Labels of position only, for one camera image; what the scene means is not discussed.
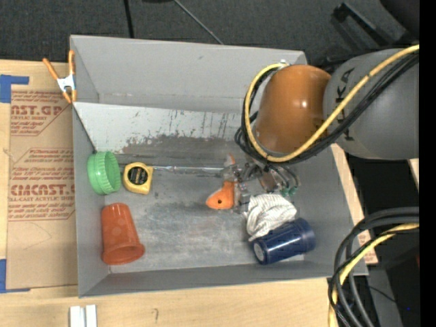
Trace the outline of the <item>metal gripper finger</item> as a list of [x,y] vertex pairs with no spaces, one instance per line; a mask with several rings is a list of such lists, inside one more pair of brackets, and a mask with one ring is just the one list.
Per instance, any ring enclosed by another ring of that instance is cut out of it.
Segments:
[[236,184],[245,183],[247,177],[248,167],[246,165],[240,166],[238,164],[225,164],[223,168],[223,180],[233,182]]
[[248,189],[237,187],[234,192],[233,212],[239,215],[246,213],[249,208],[251,193]]

